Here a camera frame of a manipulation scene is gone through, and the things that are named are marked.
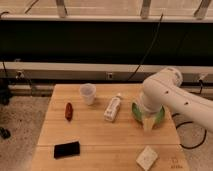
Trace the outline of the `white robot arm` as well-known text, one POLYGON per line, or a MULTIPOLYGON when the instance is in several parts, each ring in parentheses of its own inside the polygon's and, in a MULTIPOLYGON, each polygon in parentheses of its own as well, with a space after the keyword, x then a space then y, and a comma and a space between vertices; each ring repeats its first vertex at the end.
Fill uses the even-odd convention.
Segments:
POLYGON ((213 101, 180 88, 183 76, 173 67, 166 67, 142 83, 140 108, 145 114, 157 114, 163 106, 189 117, 213 132, 213 101))

